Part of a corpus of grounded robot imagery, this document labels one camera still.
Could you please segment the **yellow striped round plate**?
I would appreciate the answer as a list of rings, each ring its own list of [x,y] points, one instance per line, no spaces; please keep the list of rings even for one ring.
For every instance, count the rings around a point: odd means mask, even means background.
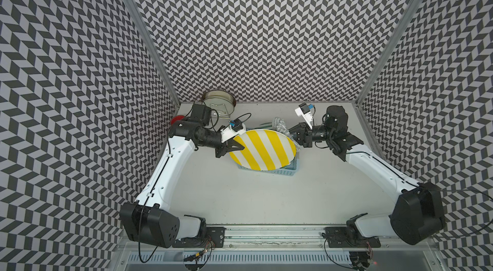
[[[247,131],[236,136],[234,142],[244,149],[229,155],[237,165],[248,170],[278,170],[291,164],[297,155],[297,148],[289,137],[268,129]]]

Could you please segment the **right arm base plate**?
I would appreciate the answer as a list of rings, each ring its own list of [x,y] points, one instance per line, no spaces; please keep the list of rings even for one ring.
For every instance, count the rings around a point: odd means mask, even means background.
[[[325,227],[322,235],[328,241],[330,248],[363,249],[381,247],[378,237],[363,237],[357,230],[347,226]]]

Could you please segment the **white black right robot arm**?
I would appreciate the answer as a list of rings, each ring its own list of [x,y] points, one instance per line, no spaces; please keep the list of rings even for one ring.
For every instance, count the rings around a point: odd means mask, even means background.
[[[362,213],[346,222],[344,234],[350,246],[371,238],[398,237],[416,245],[445,228],[445,211],[440,188],[398,171],[377,156],[357,136],[349,132],[348,115],[340,105],[330,105],[320,125],[313,125],[312,104],[302,103],[295,112],[303,122],[289,133],[304,148],[324,142],[342,161],[351,164],[374,181],[394,203],[389,215]]]

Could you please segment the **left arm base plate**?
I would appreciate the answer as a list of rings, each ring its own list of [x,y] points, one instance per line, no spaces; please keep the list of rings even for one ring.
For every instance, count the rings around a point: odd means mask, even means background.
[[[173,248],[204,248],[207,244],[214,249],[223,248],[226,228],[222,226],[206,227],[204,233],[194,238],[175,240]]]

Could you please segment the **grey striped fluffy cloth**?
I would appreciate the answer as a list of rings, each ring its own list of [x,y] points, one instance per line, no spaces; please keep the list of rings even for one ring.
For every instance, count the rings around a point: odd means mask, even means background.
[[[284,119],[275,117],[272,120],[272,130],[287,136],[291,141],[293,141],[293,135],[290,133]]]

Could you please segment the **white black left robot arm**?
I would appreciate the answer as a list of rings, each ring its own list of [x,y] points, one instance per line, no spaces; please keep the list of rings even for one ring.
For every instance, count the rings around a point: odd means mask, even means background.
[[[205,218],[178,217],[170,208],[179,177],[199,147],[214,149],[216,158],[244,149],[235,141],[236,136],[246,133],[244,123],[237,118],[215,131],[208,127],[212,111],[204,104],[195,104],[189,115],[171,125],[154,173],[135,201],[124,203],[120,209],[120,220],[130,240],[169,248],[177,241],[206,239]]]

